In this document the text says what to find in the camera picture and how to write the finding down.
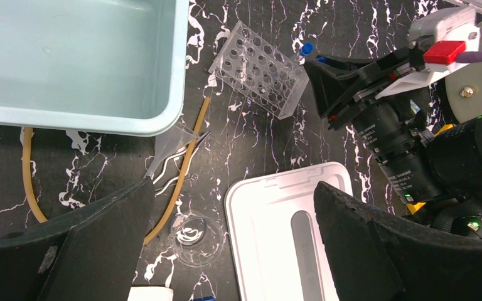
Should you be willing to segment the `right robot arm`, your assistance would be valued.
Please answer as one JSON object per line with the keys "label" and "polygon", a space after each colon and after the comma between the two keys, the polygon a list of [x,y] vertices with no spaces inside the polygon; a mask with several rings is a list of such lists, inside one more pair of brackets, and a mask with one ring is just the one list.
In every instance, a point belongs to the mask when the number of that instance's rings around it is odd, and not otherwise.
{"label": "right robot arm", "polygon": [[459,50],[395,51],[377,60],[318,56],[305,62],[329,127],[354,126],[412,220],[482,240],[482,114],[433,134],[429,71],[453,71]]}

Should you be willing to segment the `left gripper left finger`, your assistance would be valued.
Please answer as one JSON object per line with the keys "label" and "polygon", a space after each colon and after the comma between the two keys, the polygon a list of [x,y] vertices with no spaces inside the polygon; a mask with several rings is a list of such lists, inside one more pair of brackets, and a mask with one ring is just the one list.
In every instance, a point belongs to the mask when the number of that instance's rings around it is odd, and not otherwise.
{"label": "left gripper left finger", "polygon": [[0,238],[0,300],[126,300],[155,187],[137,181]]}

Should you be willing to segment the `clear test tube blue cap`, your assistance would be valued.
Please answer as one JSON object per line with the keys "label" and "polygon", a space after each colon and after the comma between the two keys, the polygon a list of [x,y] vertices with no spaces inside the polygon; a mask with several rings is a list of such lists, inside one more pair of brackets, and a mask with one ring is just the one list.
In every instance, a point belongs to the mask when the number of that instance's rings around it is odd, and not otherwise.
{"label": "clear test tube blue cap", "polygon": [[302,47],[290,57],[293,63],[301,64],[306,56],[310,55],[314,50],[314,45],[311,42],[306,42]]}

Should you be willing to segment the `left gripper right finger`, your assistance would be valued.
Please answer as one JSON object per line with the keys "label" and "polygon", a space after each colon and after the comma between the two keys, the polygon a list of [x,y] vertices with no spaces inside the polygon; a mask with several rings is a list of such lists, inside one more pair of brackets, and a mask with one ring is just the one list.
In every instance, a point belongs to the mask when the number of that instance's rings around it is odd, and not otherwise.
{"label": "left gripper right finger", "polygon": [[340,300],[482,300],[482,240],[392,215],[324,181],[313,199]]}

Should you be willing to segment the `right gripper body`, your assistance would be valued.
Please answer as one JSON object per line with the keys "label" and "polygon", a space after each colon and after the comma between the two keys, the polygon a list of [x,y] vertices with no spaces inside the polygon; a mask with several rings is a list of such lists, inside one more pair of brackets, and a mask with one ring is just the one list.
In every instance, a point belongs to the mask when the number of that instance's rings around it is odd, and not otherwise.
{"label": "right gripper body", "polygon": [[400,120],[390,104],[369,106],[352,125],[403,203],[426,203],[448,196],[433,175],[422,137]]}

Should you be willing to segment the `clear plastic well plate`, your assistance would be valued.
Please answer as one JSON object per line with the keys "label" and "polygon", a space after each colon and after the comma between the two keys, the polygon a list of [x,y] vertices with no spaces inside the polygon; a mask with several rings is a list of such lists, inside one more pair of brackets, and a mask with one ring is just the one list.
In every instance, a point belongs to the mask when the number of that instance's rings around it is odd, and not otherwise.
{"label": "clear plastic well plate", "polygon": [[302,65],[238,21],[208,72],[278,119],[293,115],[308,85]]}

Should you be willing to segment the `blue capped clear tube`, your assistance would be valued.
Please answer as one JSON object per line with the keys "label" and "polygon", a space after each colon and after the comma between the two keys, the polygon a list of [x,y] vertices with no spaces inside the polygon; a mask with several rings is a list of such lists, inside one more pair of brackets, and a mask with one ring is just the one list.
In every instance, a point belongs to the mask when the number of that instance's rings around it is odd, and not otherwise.
{"label": "blue capped clear tube", "polygon": [[192,301],[216,301],[216,299],[213,296],[206,296],[202,298],[193,299]]}

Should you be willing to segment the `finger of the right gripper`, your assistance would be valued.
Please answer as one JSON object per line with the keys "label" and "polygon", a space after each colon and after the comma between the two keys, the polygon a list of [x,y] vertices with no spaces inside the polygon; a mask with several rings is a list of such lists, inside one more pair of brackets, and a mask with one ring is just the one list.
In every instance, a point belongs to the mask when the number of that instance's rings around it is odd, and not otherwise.
{"label": "finger of the right gripper", "polygon": [[334,109],[328,116],[328,130],[339,130],[351,123],[360,113],[373,103],[372,99],[349,103],[342,108]]}
{"label": "finger of the right gripper", "polygon": [[388,82],[389,75],[409,62],[406,48],[396,50],[381,58],[344,58],[318,55],[307,60],[303,67],[313,90],[314,101],[320,118],[339,113],[354,94],[375,83]]}

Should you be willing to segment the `clear glass petri dish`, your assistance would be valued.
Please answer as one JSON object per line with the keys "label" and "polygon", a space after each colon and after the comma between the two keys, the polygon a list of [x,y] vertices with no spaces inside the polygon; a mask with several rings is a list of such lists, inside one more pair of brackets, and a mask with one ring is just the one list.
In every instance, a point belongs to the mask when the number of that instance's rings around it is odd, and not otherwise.
{"label": "clear glass petri dish", "polygon": [[216,220],[199,211],[186,211],[172,219],[168,241],[179,261],[188,267],[201,268],[221,253],[224,232]]}

